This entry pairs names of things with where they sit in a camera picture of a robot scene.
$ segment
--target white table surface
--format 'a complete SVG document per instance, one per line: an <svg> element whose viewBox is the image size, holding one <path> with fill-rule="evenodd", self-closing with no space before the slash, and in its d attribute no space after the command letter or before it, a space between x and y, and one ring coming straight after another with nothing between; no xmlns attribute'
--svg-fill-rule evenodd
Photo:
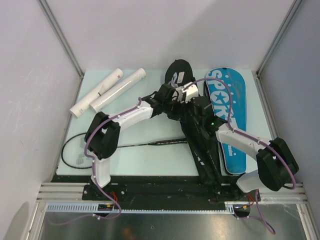
<svg viewBox="0 0 320 240"><path fill-rule="evenodd" d="M262 104L254 82L251 70L236 69L244 78L246 85L247 132L254 135L271 138ZM209 69L194 69L196 79L205 77ZM112 70L87 71L84 75L78 100L90 92ZM124 77L134 70L124 70ZM146 70L147 76L137 85L125 92L102 111L112 114L127 109L138 102L138 97L144 97L159 89L164 83L164 70ZM203 92L203 84L198 85L199 92ZM95 112L90 108L79 118L72 117L66 139L84 133L88 130ZM73 139L64 150L64 159L72 166L85 167L90 165L84 152L83 137ZM119 137L118 145L131 145L148 143L157 140L182 138L184 134L178 121L170 120L165 114L152 119L144 120L123 131ZM257 169L256 162L247 156L246 172ZM65 165L61 159L56 171L57 175L85 176L91 175L92 169L74 169ZM111 175L127 176L198 176L191 151L187 144L167 146L139 146L119 148L111 157Z"/></svg>

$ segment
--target white tube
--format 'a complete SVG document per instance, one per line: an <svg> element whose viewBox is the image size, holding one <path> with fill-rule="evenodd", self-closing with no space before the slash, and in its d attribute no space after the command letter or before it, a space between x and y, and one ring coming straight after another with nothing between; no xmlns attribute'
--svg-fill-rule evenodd
<svg viewBox="0 0 320 240"><path fill-rule="evenodd" d="M136 72L122 80L119 84L115 85L101 97L90 103L90 107L97 113L104 106L110 104L113 100L118 98L121 94L129 90L132 86L137 84L147 75L143 68L139 68Z"/></svg>
<svg viewBox="0 0 320 240"><path fill-rule="evenodd" d="M78 101L72 108L70 112L75 117L80 117L88 108L89 104L95 99L99 98L107 90L109 90L116 82L122 78L124 72L119 68L114 70L110 75L108 75L102 82L100 82L91 92L89 92L84 98Z"/></svg>

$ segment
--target racket handle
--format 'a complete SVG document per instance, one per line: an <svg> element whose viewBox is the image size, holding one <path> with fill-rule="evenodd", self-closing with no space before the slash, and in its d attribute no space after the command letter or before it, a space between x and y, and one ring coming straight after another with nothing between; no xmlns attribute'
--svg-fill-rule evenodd
<svg viewBox="0 0 320 240"><path fill-rule="evenodd" d="M173 145L173 144L187 144L187 139L184 138L178 138L178 139L172 139L172 140L161 140L161 141L153 141L148 143L150 146L164 146L164 145Z"/></svg>

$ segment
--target white wall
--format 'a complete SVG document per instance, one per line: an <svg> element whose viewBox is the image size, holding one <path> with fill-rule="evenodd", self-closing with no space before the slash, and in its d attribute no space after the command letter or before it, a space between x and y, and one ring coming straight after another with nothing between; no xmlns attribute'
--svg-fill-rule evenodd
<svg viewBox="0 0 320 240"><path fill-rule="evenodd" d="M0 239L20 238L53 170L78 83L37 1L1 1Z"/></svg>
<svg viewBox="0 0 320 240"><path fill-rule="evenodd" d="M320 225L320 1L306 0L262 74L279 135L286 139Z"/></svg>
<svg viewBox="0 0 320 240"><path fill-rule="evenodd" d="M80 66L256 70L293 0L48 0Z"/></svg>

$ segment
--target red wire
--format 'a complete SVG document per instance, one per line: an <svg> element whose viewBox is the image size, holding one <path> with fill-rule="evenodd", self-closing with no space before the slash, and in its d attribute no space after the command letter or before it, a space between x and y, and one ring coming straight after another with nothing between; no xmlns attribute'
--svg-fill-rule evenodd
<svg viewBox="0 0 320 240"><path fill-rule="evenodd" d="M255 203L255 200L250 194L248 194L248 198L249 198L249 201L250 201L250 206L252 206Z"/></svg>
<svg viewBox="0 0 320 240"><path fill-rule="evenodd" d="M112 195L113 195L113 199L118 202L118 198L117 198L117 195L115 194L114 191L110 192Z"/></svg>

